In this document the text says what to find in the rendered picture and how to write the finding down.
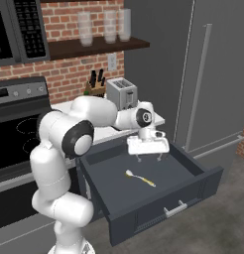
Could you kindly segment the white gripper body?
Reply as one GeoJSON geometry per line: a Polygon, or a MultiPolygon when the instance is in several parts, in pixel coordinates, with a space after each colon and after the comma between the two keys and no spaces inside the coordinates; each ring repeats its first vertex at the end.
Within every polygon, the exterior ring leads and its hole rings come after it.
{"type": "Polygon", "coordinates": [[[142,141],[137,136],[130,136],[127,139],[127,145],[130,155],[163,154],[170,151],[166,138],[142,141]]]}

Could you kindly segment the white yellow dish brush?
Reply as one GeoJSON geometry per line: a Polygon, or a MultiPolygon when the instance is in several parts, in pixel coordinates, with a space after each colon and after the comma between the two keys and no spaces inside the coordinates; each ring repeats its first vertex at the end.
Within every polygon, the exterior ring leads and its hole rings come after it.
{"type": "Polygon", "coordinates": [[[140,177],[140,176],[136,176],[134,175],[130,170],[127,170],[125,172],[125,175],[129,178],[137,178],[137,179],[140,179],[141,181],[143,181],[144,183],[148,184],[149,186],[155,188],[156,187],[156,184],[154,184],[153,182],[143,178],[143,177],[140,177]]]}

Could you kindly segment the dark grey open drawer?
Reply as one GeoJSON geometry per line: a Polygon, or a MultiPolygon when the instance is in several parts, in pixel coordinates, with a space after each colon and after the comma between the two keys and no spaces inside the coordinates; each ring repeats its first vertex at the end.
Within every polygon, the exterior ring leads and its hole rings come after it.
{"type": "Polygon", "coordinates": [[[223,173],[174,143],[167,156],[130,155],[125,137],[96,144],[76,161],[113,246],[216,194],[223,173]]]}

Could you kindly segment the silver toaster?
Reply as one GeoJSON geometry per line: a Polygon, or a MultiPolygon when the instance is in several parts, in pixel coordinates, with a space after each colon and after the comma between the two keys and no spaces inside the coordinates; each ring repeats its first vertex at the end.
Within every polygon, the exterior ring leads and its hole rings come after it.
{"type": "Polygon", "coordinates": [[[123,77],[106,81],[106,96],[118,110],[130,109],[138,104],[138,88],[123,77]]]}

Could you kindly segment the wooden knife block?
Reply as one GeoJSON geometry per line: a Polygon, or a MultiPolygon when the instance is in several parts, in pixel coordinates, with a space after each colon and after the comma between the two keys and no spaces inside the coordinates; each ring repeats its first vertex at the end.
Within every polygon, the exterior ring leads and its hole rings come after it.
{"type": "Polygon", "coordinates": [[[106,91],[105,76],[103,69],[99,72],[93,70],[91,72],[90,81],[86,83],[84,95],[103,97],[106,91]]]}

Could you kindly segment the grey fridge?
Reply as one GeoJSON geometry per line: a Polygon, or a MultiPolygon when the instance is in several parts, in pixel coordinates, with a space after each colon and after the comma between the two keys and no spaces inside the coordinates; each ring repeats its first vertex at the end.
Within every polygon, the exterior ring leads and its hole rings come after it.
{"type": "Polygon", "coordinates": [[[229,170],[244,128],[244,0],[124,0],[132,35],[125,77],[150,101],[169,140],[229,170]]]}

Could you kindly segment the dark wooden shelf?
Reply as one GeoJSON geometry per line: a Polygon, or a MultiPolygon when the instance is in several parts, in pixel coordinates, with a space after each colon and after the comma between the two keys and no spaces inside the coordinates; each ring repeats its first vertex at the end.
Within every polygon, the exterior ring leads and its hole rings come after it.
{"type": "Polygon", "coordinates": [[[149,46],[149,42],[137,38],[131,38],[128,42],[117,39],[114,44],[107,44],[103,37],[95,37],[89,47],[84,47],[78,39],[49,42],[52,61],[144,49],[149,46]]]}

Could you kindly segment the stack of clear glasses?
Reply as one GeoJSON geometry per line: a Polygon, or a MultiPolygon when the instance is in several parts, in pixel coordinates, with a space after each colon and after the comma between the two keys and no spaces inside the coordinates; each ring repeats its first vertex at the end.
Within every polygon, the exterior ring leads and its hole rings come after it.
{"type": "Polygon", "coordinates": [[[116,41],[116,11],[106,10],[104,12],[104,39],[107,44],[113,44],[116,41]]]}
{"type": "Polygon", "coordinates": [[[79,12],[77,17],[80,42],[84,47],[90,47],[93,41],[90,13],[79,12]]]}
{"type": "Polygon", "coordinates": [[[131,38],[131,10],[121,9],[118,11],[118,35],[122,42],[128,42],[131,38]]]}

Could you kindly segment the black stove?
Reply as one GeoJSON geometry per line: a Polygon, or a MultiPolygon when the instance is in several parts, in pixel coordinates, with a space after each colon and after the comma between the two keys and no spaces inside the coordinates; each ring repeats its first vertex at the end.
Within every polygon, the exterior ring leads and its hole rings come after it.
{"type": "Polygon", "coordinates": [[[36,213],[30,153],[40,144],[38,118],[50,109],[44,77],[0,81],[0,228],[36,213]]]}

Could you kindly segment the grey microwave oven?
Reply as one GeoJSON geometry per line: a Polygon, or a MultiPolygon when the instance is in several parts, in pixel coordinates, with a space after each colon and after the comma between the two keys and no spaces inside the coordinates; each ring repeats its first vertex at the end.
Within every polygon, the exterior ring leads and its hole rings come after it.
{"type": "Polygon", "coordinates": [[[0,0],[0,66],[48,61],[40,0],[0,0]]]}

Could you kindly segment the white wall socket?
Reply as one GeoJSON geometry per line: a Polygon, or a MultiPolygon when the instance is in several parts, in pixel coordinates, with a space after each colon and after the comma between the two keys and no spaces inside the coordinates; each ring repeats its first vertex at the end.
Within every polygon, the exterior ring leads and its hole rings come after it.
{"type": "Polygon", "coordinates": [[[108,70],[116,70],[116,54],[109,54],[108,55],[108,70]]]}

